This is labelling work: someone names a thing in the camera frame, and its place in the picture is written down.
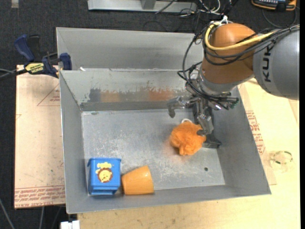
floor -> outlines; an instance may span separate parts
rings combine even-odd
[[[12,0],[0,0],[0,69],[12,71],[25,58],[14,48],[14,41],[22,34],[38,34],[41,53],[56,51],[56,27],[98,28],[131,31],[167,31],[196,33],[216,16],[202,13],[188,18],[179,14],[122,11],[88,11],[87,0],[17,0],[18,8],[12,8]],[[294,12],[266,12],[275,24],[287,25],[294,20]],[[229,20],[242,23],[259,32],[272,25],[264,19],[260,8],[251,0],[239,0],[228,13]],[[300,10],[296,10],[296,21]],[[0,199],[7,216],[15,228],[56,228],[57,221],[72,219],[65,209],[54,206],[34,209],[13,208],[14,145],[15,145],[16,80],[0,81]],[[13,228],[0,209],[0,228]]]

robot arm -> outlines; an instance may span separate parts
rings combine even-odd
[[[230,109],[238,99],[231,91],[239,84],[256,78],[267,92],[290,99],[299,98],[299,25],[291,28],[255,33],[238,23],[211,23],[202,34],[204,58],[199,67],[184,68],[189,100],[168,102],[171,117],[175,108],[192,107],[194,119],[203,128],[199,135],[209,135],[214,127],[212,110]],[[191,79],[193,70],[198,72]]]

black cable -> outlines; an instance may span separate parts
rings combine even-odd
[[[1,208],[2,208],[2,210],[3,210],[3,213],[4,213],[5,217],[6,217],[6,219],[8,220],[8,222],[9,222],[9,224],[10,224],[10,227],[11,227],[12,229],[15,229],[15,227],[14,227],[12,221],[10,220],[10,217],[9,217],[8,213],[6,212],[6,209],[5,209],[5,207],[4,207],[3,203],[2,203],[1,198],[0,198],[0,205],[1,205]]]
[[[292,32],[292,31],[295,31],[295,30],[298,30],[298,29],[299,29],[299,25],[295,25],[295,26],[292,26],[292,27],[290,27],[290,28],[280,29],[280,30],[274,32],[274,33],[273,33],[272,35],[270,35],[269,37],[262,39],[261,41],[259,41],[259,42],[255,43],[255,44],[253,44],[252,46],[249,46],[249,47],[248,47],[247,49],[245,49],[244,51],[242,51],[242,52],[240,52],[240,53],[236,53],[236,54],[221,56],[221,55],[216,54],[216,52],[211,53],[211,52],[209,52],[209,51],[207,50],[205,43],[203,43],[203,50],[204,50],[204,52],[205,52],[206,54],[208,54],[208,55],[210,55],[210,56],[212,56],[212,57],[221,58],[221,59],[228,59],[228,60],[231,60],[231,62],[234,62],[234,61],[236,61],[236,60],[235,60],[235,58],[232,59],[233,57],[242,56],[242,55],[244,55],[244,54],[246,54],[246,53],[248,53],[248,52],[250,52],[250,51],[253,51],[253,50],[255,50],[255,49],[259,48],[259,47],[262,47],[264,44],[266,44],[266,43],[268,43],[268,42],[270,42],[270,41],[274,41],[274,40],[276,41],[278,37],[282,37],[282,36],[284,36],[284,35],[286,35],[286,34],[289,34],[289,33]]]
[[[58,216],[59,216],[59,213],[61,212],[61,209],[62,209],[62,206],[59,207],[59,209],[58,209],[58,211],[57,211],[57,213],[56,213],[56,215],[55,215],[55,217],[54,217],[54,221],[53,221],[53,223],[52,223],[51,229],[54,228],[54,226],[55,226],[55,224],[56,224],[56,222],[57,222],[57,218],[58,218]]]
[[[269,20],[269,19],[267,18],[264,9],[262,9],[262,14],[263,14],[264,19],[265,19],[269,24],[273,25],[273,26],[276,27],[276,28],[290,27],[290,26],[292,26],[292,25],[296,22],[296,19],[297,19],[297,12],[296,12],[296,9],[294,10],[293,21],[292,21],[292,23],[290,23],[290,24],[288,24],[288,25],[277,25],[277,24],[274,24],[273,22],[271,22],[271,20]]]
[[[176,0],[172,0],[170,1],[169,4],[167,4],[164,8],[160,9],[158,12],[156,12],[155,14],[158,14],[158,13],[161,13],[163,12],[164,10],[166,10],[169,6],[171,6]]]
[[[39,222],[39,229],[42,228],[43,215],[44,215],[44,207],[42,207],[42,209],[41,209],[41,216],[40,216],[40,222]]]
[[[223,9],[223,11],[221,12],[221,15],[224,16],[226,14],[228,14],[228,12],[231,10],[231,8],[233,6],[235,6],[235,4],[238,2],[239,0],[231,0],[231,2],[229,2]]]

blue box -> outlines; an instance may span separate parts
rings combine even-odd
[[[121,186],[121,159],[91,158],[89,159],[90,195],[113,195]]]

